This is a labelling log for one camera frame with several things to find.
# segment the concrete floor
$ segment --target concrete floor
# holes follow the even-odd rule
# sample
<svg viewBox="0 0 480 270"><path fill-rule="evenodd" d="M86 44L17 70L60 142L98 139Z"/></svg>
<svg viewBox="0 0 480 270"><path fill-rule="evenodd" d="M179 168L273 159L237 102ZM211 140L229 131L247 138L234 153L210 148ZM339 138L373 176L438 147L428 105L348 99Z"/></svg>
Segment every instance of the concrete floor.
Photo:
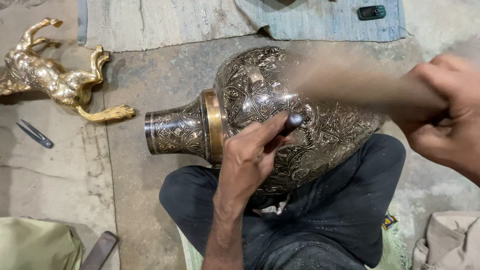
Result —
<svg viewBox="0 0 480 270"><path fill-rule="evenodd" d="M0 0L0 8L5 1L11 2ZM64 46L44 54L68 68L87 69L90 51L75 42L75 2L37 1L41 4L17 1L0 10L0 51L7 52L28 25L46 16L57 17L65 24L60 29L42 30L41 35L61 39ZM83 232L79 234L87 249L103 230L115 232L116 224L122 239L122 269L185 269L176 226L157 196L171 171L207 163L194 156L151 156L144 138L144 114L192 101L202 89L211 87L216 69L226 57L254 46L277 45L301 53L318 48L358 50L396 74L404 74L443 51L476 55L480 47L475 32L480 25L479 2L404 0L404 4L411 36L397 42L287 42L254 35L114 53L105 68L103 90L94 93L90 110L128 104L138 110L132 120L88 123L35 92L2 97L0 173L7 177L0 182L0 215L70 223ZM43 149L26 137L15 125L20 118L48 135L55 148ZM386 124L382 132L399 138L408 149L390 208L401 218L409 250L422 237L431 213L480 209L478 187L411 151L394 124ZM110 259L110 268L119 268L117 256Z"/></svg>

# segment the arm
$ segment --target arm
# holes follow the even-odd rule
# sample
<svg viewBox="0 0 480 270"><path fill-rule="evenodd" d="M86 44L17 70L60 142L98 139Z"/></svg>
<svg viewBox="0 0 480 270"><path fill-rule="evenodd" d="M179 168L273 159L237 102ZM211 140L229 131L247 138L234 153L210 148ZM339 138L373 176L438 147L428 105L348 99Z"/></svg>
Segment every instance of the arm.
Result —
<svg viewBox="0 0 480 270"><path fill-rule="evenodd" d="M448 101L447 117L435 123L393 118L414 151L450 167L480 186L480 72L462 58L435 57L408 74Z"/></svg>
<svg viewBox="0 0 480 270"><path fill-rule="evenodd" d="M287 117L288 113L283 111L263 124L250 124L225 141L202 269L243 269L243 211L250 196L272 171L276 150L291 142L291 137L279 135Z"/></svg>

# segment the dark pants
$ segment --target dark pants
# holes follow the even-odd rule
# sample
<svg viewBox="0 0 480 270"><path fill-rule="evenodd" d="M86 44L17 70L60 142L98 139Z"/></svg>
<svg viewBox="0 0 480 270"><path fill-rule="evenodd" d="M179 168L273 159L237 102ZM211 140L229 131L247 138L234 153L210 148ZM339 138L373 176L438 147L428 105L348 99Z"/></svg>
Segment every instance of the dark pants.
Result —
<svg viewBox="0 0 480 270"><path fill-rule="evenodd" d="M281 215L260 217L251 209L268 207L286 196L253 196L242 225L246 269L261 260L275 239L293 231L324 236L360 263L375 267L382 256L382 222L404 161L400 141L374 134L323 177L292 191ZM160 190L161 204L202 255L212 225L218 175L215 169L184 167L169 174Z"/></svg>

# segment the mobile phone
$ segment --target mobile phone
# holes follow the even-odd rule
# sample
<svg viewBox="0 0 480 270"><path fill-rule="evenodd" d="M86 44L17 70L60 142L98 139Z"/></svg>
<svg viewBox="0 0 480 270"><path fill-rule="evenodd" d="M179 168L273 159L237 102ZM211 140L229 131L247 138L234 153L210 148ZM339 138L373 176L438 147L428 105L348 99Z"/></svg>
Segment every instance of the mobile phone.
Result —
<svg viewBox="0 0 480 270"><path fill-rule="evenodd" d="M382 19L387 15L385 6L362 7L357 10L357 13L361 21Z"/></svg>

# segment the brass band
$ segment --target brass band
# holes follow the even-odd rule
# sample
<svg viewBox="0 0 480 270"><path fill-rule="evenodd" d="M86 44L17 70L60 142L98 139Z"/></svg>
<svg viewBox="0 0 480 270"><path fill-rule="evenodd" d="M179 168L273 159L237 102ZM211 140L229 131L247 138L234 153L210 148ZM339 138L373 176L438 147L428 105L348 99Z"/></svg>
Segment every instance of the brass band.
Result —
<svg viewBox="0 0 480 270"><path fill-rule="evenodd" d="M210 160L213 165L222 163L223 131L220 106L215 90L203 91L207 109L208 131L210 132Z"/></svg>

